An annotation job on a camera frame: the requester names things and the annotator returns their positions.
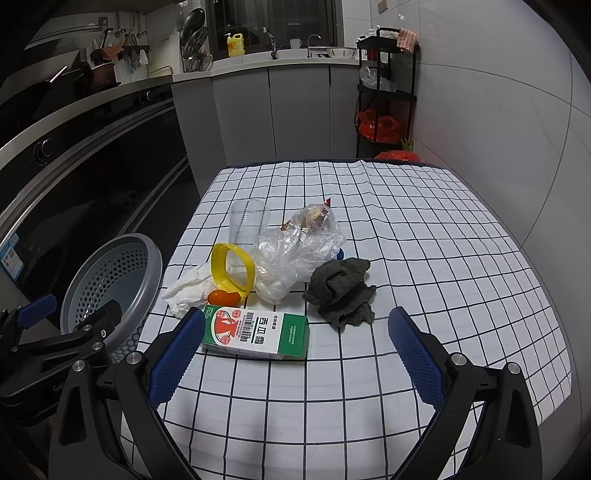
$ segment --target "perforated basket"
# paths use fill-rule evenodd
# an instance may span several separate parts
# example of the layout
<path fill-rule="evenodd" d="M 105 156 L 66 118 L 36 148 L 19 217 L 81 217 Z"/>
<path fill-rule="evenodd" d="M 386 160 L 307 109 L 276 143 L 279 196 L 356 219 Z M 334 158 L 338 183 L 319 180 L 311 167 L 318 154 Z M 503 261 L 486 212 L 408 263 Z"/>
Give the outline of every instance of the perforated basket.
<path fill-rule="evenodd" d="M 80 267 L 61 306 L 61 332 L 74 327 L 109 300 L 121 306 L 121 322 L 104 342 L 115 362 L 137 347 L 145 317 L 153 305 L 162 256 L 156 244 L 139 233 L 103 245 Z"/>

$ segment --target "faucet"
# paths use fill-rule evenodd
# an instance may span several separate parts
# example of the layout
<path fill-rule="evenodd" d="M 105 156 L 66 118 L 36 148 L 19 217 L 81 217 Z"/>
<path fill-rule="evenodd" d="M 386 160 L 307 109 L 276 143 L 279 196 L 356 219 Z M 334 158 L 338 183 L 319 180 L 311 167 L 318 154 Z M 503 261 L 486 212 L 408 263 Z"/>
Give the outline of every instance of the faucet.
<path fill-rule="evenodd" d="M 315 33 L 312 33 L 312 35 L 310 35 L 310 36 L 308 37 L 308 58 L 309 58 L 309 59 L 310 59 L 310 58 L 312 58 L 312 55 L 310 55 L 310 39 L 311 39 L 312 37 L 318 37 L 320 40 L 322 40 L 322 37 L 321 37 L 320 35 L 317 35 L 317 34 L 315 34 Z"/>
<path fill-rule="evenodd" d="M 273 58 L 273 60 L 276 60 L 277 59 L 277 46 L 275 45 L 275 37 L 273 36 L 273 34 L 271 32 L 269 32 L 267 30 L 266 27 L 262 28 L 262 32 L 269 35 L 269 40 L 271 40 L 271 47 L 273 48 L 273 51 L 271 52 L 271 57 Z"/>

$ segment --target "red plastic bag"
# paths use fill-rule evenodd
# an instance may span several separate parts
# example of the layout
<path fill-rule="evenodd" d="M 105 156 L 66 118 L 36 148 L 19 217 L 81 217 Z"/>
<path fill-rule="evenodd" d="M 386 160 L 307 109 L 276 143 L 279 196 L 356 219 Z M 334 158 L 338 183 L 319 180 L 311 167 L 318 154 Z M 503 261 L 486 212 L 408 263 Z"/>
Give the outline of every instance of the red plastic bag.
<path fill-rule="evenodd" d="M 365 138 L 374 141 L 375 110 L 368 109 L 365 112 L 357 112 L 359 118 L 359 133 Z M 378 118 L 378 135 L 376 141 L 382 143 L 400 143 L 402 125 L 391 116 Z"/>
<path fill-rule="evenodd" d="M 391 150 L 389 152 L 381 152 L 374 157 L 374 160 L 399 160 L 419 162 L 421 157 L 413 153 L 413 142 L 402 140 L 402 150 Z"/>

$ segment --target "window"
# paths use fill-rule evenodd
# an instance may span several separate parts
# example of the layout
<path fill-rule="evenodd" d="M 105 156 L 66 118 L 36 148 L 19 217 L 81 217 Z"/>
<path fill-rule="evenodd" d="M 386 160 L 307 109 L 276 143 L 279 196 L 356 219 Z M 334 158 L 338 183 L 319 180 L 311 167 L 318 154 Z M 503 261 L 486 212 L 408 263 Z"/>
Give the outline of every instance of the window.
<path fill-rule="evenodd" d="M 312 45 L 335 45 L 335 1 L 340 0 L 207 0 L 209 45 L 214 58 L 228 56 L 226 35 L 241 33 L 246 53 L 270 50 L 263 27 L 275 37 L 277 48 L 289 48 L 291 38 L 307 47 L 308 36 L 318 34 Z"/>

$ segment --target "pink towel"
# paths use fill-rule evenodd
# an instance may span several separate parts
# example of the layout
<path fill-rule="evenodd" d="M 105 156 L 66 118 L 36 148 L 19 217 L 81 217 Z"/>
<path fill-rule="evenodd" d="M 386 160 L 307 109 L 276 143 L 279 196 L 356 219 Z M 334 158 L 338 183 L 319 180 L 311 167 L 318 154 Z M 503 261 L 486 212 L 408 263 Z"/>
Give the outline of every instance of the pink towel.
<path fill-rule="evenodd" d="M 405 52 L 413 53 L 414 46 L 417 44 L 417 34 L 406 28 L 401 28 L 398 33 L 398 46 Z"/>

